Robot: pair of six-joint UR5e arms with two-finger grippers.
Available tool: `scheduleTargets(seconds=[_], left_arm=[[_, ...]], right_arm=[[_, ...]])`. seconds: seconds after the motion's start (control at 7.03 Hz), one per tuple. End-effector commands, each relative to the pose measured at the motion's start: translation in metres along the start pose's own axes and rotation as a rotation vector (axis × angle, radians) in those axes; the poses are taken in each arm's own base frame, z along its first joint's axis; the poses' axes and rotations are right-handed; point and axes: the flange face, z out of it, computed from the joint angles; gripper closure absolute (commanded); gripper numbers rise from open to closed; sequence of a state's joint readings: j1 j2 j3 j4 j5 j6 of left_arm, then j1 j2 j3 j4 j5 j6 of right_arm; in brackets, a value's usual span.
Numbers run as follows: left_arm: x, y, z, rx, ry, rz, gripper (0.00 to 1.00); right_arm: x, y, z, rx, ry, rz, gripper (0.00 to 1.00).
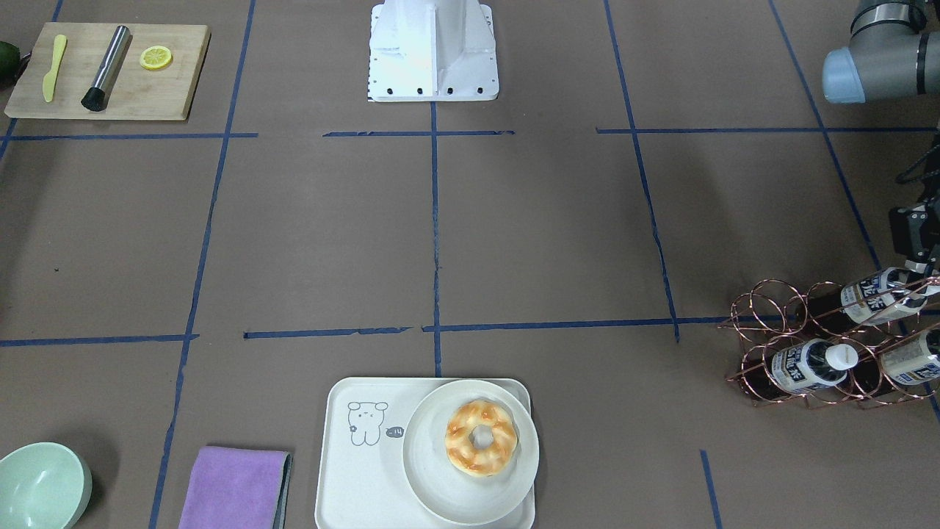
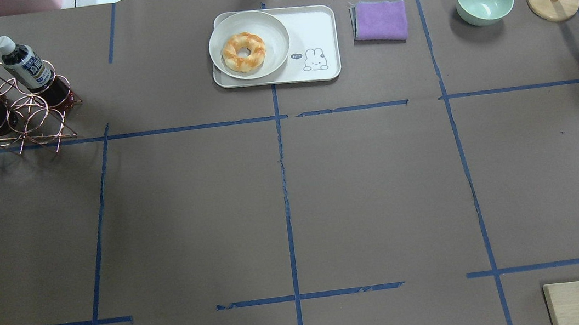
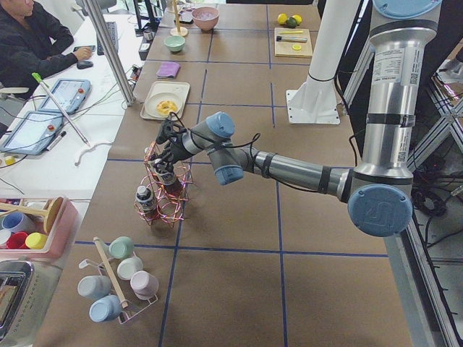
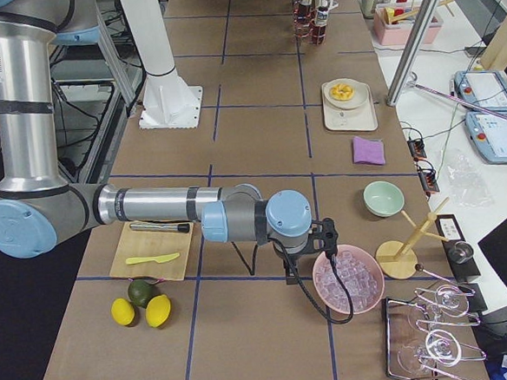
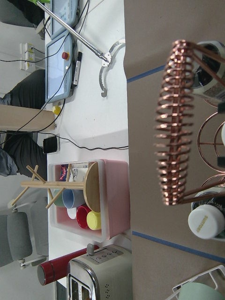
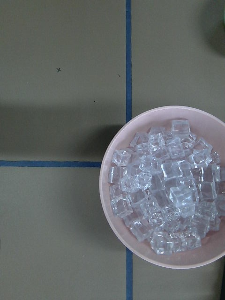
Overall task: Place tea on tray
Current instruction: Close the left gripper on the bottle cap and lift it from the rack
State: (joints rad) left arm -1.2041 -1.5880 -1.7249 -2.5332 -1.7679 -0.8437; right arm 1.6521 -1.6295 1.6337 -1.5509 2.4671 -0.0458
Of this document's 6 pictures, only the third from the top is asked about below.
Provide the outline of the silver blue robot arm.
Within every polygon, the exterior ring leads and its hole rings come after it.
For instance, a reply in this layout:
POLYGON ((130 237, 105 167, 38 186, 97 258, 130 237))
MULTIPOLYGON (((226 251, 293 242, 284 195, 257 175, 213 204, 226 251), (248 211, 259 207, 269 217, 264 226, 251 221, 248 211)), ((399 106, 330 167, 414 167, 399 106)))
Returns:
POLYGON ((330 194, 347 204, 349 216, 361 231, 388 237, 410 223, 413 175, 407 166, 410 137, 425 46, 438 30, 439 1, 374 1, 369 41, 374 50, 373 75, 366 115, 362 160, 349 170, 336 170, 275 153, 251 144, 231 142, 234 122, 215 113, 191 129, 165 120, 156 138, 163 151, 153 157, 156 168, 171 171, 174 164, 204 152, 222 185, 259 174, 330 194))

